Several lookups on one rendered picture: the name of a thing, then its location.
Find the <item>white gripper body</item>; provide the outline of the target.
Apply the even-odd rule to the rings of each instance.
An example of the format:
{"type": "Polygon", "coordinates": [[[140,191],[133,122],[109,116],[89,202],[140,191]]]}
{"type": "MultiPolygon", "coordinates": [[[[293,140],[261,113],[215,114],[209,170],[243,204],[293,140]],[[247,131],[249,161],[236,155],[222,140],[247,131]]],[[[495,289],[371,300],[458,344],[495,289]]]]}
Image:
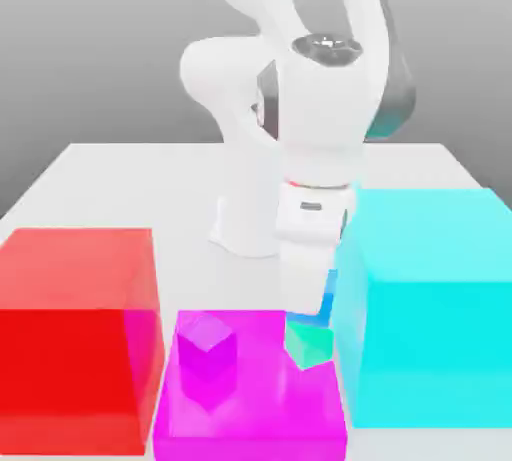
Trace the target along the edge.
{"type": "Polygon", "coordinates": [[[279,235],[280,290],[287,311],[314,315],[321,307],[339,238],[279,235]]]}

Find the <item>small blue cube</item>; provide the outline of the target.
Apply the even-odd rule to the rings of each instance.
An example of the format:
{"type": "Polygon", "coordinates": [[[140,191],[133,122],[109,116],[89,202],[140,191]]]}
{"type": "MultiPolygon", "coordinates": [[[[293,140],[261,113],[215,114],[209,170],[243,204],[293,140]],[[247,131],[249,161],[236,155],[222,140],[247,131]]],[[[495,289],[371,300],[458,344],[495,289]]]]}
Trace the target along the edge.
{"type": "Polygon", "coordinates": [[[328,327],[331,317],[332,304],[336,292],[338,271],[331,269],[326,279],[324,294],[319,311],[314,315],[287,312],[286,318],[300,324],[317,327],[328,327]]]}

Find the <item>small green cube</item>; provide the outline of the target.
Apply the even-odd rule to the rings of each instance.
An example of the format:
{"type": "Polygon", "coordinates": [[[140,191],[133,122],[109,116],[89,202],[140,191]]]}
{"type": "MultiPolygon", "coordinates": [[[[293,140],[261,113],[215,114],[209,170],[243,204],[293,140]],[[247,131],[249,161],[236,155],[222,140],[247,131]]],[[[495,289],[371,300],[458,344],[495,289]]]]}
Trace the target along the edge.
{"type": "Polygon", "coordinates": [[[334,334],[330,328],[286,321],[284,344],[301,370],[328,362],[333,355],[334,334]]]}

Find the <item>small purple cube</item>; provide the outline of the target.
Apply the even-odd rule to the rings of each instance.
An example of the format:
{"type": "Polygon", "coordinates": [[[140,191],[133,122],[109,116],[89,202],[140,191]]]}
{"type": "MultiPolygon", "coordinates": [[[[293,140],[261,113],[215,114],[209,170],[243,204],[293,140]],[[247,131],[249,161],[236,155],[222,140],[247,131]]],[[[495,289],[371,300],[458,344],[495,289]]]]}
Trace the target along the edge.
{"type": "Polygon", "coordinates": [[[177,329],[181,387],[207,412],[213,412],[236,389],[238,336],[209,312],[187,317],[177,329]]]}

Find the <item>large cyan box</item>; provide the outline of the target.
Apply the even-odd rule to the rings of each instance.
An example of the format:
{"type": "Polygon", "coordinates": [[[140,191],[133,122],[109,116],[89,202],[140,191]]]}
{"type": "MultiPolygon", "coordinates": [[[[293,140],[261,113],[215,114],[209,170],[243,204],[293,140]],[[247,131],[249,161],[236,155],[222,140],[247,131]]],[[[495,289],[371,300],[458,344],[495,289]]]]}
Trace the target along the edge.
{"type": "Polygon", "coordinates": [[[357,428],[512,428],[512,209],[491,190],[362,189],[333,307],[357,428]]]}

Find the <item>large magenta box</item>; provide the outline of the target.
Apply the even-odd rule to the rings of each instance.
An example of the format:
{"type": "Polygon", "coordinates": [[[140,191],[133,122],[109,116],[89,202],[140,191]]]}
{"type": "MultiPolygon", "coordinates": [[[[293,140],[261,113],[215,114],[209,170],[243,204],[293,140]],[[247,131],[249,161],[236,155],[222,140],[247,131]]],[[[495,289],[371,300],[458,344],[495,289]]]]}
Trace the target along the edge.
{"type": "Polygon", "coordinates": [[[345,461],[347,428],[333,362],[301,370],[278,310],[180,311],[153,428],[155,461],[345,461]],[[209,312],[238,336],[236,389],[213,412],[181,387],[177,329],[209,312]]]}

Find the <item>large red box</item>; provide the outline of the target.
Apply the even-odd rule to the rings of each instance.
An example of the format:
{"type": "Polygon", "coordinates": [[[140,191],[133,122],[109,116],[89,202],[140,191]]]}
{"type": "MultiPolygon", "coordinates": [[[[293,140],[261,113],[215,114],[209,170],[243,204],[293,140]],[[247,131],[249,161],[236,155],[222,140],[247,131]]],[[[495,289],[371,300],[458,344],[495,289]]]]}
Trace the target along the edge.
{"type": "Polygon", "coordinates": [[[0,454],[143,454],[163,364],[150,230],[0,244],[0,454]]]}

